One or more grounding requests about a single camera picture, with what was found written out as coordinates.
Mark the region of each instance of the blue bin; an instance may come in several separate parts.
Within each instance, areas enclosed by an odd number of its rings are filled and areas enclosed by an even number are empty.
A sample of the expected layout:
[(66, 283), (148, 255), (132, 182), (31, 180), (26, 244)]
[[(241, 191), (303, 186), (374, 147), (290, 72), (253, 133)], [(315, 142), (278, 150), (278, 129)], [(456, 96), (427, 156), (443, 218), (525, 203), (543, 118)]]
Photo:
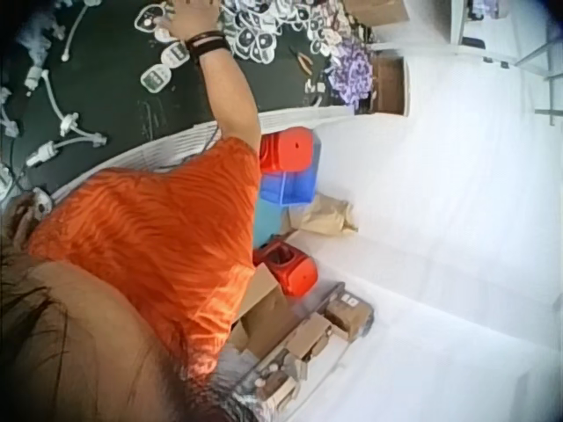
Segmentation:
[(313, 144), (311, 167), (304, 171), (262, 174), (260, 197), (283, 207), (311, 204), (317, 189), (320, 143)]

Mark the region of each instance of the white floor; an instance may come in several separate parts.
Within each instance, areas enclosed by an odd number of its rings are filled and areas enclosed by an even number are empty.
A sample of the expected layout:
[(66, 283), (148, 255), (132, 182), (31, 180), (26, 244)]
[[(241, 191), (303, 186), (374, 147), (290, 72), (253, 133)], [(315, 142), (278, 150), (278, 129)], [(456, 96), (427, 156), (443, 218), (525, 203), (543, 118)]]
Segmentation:
[[(515, 48), (543, 42), (534, 25)], [(561, 124), (533, 113), (536, 76), (408, 62), (409, 118), (317, 130), (318, 188), (355, 204), (360, 235), (295, 243), (378, 318), (349, 348), (330, 344), (282, 420), (548, 421), (561, 412)]]

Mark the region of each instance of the striped orange shirt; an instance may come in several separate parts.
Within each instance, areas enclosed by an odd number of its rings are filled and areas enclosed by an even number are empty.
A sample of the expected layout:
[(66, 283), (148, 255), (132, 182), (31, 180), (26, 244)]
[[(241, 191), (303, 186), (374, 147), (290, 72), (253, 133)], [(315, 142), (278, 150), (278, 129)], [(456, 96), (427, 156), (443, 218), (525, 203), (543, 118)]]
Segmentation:
[(256, 152), (234, 138), (167, 174), (101, 171), (40, 224), (29, 252), (116, 287), (190, 373), (207, 375), (253, 275), (259, 183)]

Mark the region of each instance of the black table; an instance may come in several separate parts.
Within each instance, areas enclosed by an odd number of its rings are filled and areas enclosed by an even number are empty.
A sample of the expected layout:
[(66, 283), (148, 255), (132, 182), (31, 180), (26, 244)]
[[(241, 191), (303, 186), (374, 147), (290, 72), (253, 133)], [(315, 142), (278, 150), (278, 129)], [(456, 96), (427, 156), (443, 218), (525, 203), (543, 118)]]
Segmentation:
[[(148, 93), (140, 84), (140, 75), (160, 62), (165, 48), (151, 34), (133, 27), (135, 17), (146, 4), (146, 0), (104, 0), (99, 7), (88, 10), (78, 27), (69, 62), (60, 59), (64, 41), (53, 42), (46, 68), (50, 70), (58, 105), (63, 113), (79, 113), (79, 126), (106, 135), (108, 144), (94, 149), (90, 143), (79, 143), (62, 149), (57, 157), (28, 172), (32, 184), (52, 193), (126, 150), (212, 120), (201, 73), (192, 62), (174, 69), (171, 82), (158, 94)], [(59, 11), (58, 20), (66, 25), (67, 31), (81, 7), (79, 4)], [(314, 77), (325, 66), (324, 57), (309, 53), (305, 33), (284, 27), (273, 63), (265, 66), (239, 62), (261, 112), (308, 106), (311, 102), (311, 95), (304, 94), (308, 77), (289, 47), (313, 59)], [(48, 102), (44, 83), (30, 98), (26, 96), (23, 82), (31, 63), (27, 52), (15, 46), (10, 58), (4, 73), (10, 76), (6, 85), (14, 94), (8, 100), (7, 109), (20, 125), (22, 135), (14, 142), (2, 135), (2, 159), (7, 164), (10, 162), (13, 145), (12, 162), (14, 171), (18, 172), (32, 151), (44, 142), (60, 139), (59, 120)], [(328, 103), (330, 99), (324, 98), (323, 102)]]

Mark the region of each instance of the bracelet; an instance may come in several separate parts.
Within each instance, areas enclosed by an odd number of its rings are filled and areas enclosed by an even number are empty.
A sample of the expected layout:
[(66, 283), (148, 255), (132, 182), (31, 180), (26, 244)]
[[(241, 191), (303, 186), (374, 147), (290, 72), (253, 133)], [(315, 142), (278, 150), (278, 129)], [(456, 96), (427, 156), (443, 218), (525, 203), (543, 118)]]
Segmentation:
[(214, 30), (214, 31), (206, 31), (205, 33), (200, 33), (195, 35), (194, 37), (190, 38), (186, 41), (186, 47), (190, 49), (197, 41), (205, 40), (206, 38), (224, 38), (225, 34), (223, 31)]
[(192, 57), (194, 63), (199, 66), (200, 57), (202, 57), (206, 53), (219, 50), (221, 48), (225, 48), (230, 51), (229, 43), (225, 38), (216, 38), (214, 40), (204, 42), (197, 47), (194, 47), (193, 45), (190, 46), (190, 57)]

